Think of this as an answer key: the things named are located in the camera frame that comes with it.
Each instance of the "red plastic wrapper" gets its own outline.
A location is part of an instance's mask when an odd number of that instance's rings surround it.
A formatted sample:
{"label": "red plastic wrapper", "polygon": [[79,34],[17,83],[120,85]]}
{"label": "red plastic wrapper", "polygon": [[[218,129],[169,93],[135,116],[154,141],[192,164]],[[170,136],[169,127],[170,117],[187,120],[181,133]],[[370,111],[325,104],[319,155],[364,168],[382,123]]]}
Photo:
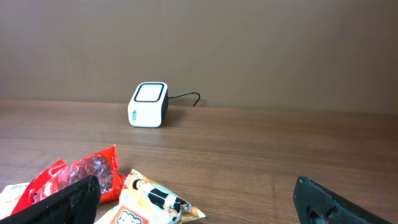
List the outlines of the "red plastic wrapper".
{"label": "red plastic wrapper", "polygon": [[12,214],[37,203],[89,175],[97,176],[101,187],[101,203],[117,200],[125,176],[118,173],[116,146],[91,154],[67,166],[59,160],[39,174],[26,188]]}

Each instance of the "black object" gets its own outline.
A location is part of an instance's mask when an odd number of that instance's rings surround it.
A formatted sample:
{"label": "black object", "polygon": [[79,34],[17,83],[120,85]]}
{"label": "black object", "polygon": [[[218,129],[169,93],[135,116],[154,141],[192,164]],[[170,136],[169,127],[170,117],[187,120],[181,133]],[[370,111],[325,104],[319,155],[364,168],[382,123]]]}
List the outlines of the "black object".
{"label": "black object", "polygon": [[303,224],[390,223],[306,177],[297,179],[293,201]]}
{"label": "black object", "polygon": [[100,184],[91,175],[0,220],[0,224],[92,224],[100,200]]}
{"label": "black object", "polygon": [[193,104],[193,106],[195,106],[195,105],[199,102],[199,100],[200,100],[200,94],[197,93],[197,92],[190,92],[190,93],[182,94],[182,95],[179,95],[179,96],[171,96],[171,97],[169,97],[169,99],[174,99],[174,98],[178,98],[178,97],[181,97],[181,96],[187,96],[187,95],[190,95],[190,94],[198,95],[197,100],[196,100],[195,103]]}

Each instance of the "snack package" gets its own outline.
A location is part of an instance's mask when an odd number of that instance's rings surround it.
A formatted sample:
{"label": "snack package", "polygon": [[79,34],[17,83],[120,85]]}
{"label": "snack package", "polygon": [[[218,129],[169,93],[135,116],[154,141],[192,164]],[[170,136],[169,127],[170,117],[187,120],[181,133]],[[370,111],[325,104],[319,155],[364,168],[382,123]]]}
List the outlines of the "snack package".
{"label": "snack package", "polygon": [[95,224],[175,224],[204,217],[189,202],[133,169],[124,181],[119,205]]}
{"label": "snack package", "polygon": [[66,167],[67,164],[63,160],[59,160],[52,164],[45,171],[41,172],[37,177],[35,177],[30,184],[26,187],[24,193],[19,199],[17,205],[13,209],[11,215],[33,205],[37,198],[37,191],[43,187],[49,180],[57,176],[57,174]]}
{"label": "snack package", "polygon": [[95,175],[99,180],[101,203],[117,200],[124,182],[124,176],[118,173],[118,169],[119,164],[115,145],[79,159],[70,166],[59,160],[39,174],[28,185],[12,214],[89,175]]}
{"label": "snack package", "polygon": [[117,200],[122,191],[125,177],[118,173],[118,170],[118,155],[116,146],[113,145],[62,169],[56,181],[60,189],[63,189],[89,175],[95,175],[101,187],[101,203],[110,202]]}
{"label": "snack package", "polygon": [[29,183],[7,185],[0,193],[0,220],[11,215],[12,210]]}

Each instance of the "red snack bag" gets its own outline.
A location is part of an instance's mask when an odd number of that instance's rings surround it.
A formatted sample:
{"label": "red snack bag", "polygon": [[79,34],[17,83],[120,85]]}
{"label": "red snack bag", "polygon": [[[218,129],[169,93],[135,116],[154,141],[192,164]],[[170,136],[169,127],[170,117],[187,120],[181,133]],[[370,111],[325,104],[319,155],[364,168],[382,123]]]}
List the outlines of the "red snack bag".
{"label": "red snack bag", "polygon": [[39,174],[26,188],[12,214],[37,203],[70,184],[87,177],[97,176],[101,187],[101,203],[117,200],[125,176],[118,173],[116,146],[95,152],[67,166],[59,160]]}
{"label": "red snack bag", "polygon": [[89,175],[97,176],[101,187],[101,203],[117,200],[125,177],[118,173],[118,155],[116,146],[91,154],[72,163],[58,174],[60,189]]}
{"label": "red snack bag", "polygon": [[60,159],[56,163],[52,164],[45,171],[41,172],[37,177],[35,177],[32,182],[26,187],[17,205],[14,207],[11,215],[33,205],[34,202],[37,201],[39,189],[41,189],[48,181],[56,178],[61,169],[65,168],[66,166],[67,164]]}

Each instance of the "power cord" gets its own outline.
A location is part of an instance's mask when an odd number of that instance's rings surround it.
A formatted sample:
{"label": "power cord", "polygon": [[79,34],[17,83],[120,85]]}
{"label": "power cord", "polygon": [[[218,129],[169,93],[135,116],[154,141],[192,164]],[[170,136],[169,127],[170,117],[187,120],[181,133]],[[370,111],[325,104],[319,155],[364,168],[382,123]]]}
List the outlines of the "power cord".
{"label": "power cord", "polygon": [[171,97],[169,97],[169,99],[174,99],[174,98],[178,98],[178,97],[181,97],[181,96],[187,96],[187,95],[191,95],[191,94],[198,95],[198,99],[197,99],[196,102],[193,104],[193,106],[195,106],[195,105],[199,102],[199,100],[200,100],[200,94],[197,93],[197,92],[190,92],[190,93],[182,94],[182,95],[179,95],[179,96],[171,96]]}

